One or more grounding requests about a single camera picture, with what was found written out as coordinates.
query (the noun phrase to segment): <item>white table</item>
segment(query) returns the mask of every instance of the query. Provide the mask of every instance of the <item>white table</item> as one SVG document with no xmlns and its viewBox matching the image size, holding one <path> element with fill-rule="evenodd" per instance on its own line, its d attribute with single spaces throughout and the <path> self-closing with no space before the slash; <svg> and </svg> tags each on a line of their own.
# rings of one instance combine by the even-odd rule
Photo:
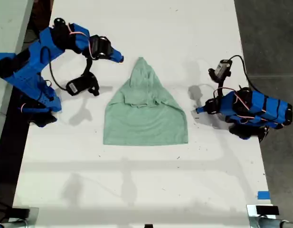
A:
<svg viewBox="0 0 293 228">
<path fill-rule="evenodd" d="M 256 197 L 267 190 L 258 139 L 230 134 L 217 116 L 195 119 L 188 93 L 204 104 L 217 88 L 208 69 L 241 54 L 234 2 L 55 0 L 56 17 L 107 36 L 125 61 L 94 62 L 101 95 L 59 92 L 58 121 L 29 128 L 14 206 L 40 208 L 37 227 L 249 227 L 246 204 L 270 203 Z M 185 111 L 188 144 L 103 145 L 104 109 L 140 56 Z M 62 84 L 84 67 L 72 51 L 53 62 Z M 42 76 L 51 79 L 48 67 Z M 238 84 L 247 82 L 237 59 L 225 86 Z"/>
<path fill-rule="evenodd" d="M 33 0 L 0 0 L 0 52 L 19 53 Z M 12 85 L 0 78 L 0 135 L 5 123 Z"/>
</svg>

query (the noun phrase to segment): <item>light green cloth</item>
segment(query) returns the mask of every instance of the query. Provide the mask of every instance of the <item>light green cloth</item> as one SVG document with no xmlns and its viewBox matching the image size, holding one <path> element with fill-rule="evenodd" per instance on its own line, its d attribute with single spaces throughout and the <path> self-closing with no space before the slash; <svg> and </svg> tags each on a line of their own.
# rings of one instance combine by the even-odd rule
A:
<svg viewBox="0 0 293 228">
<path fill-rule="evenodd" d="M 140 57 L 129 80 L 105 110 L 104 144 L 155 146 L 188 143 L 184 111 Z"/>
</svg>

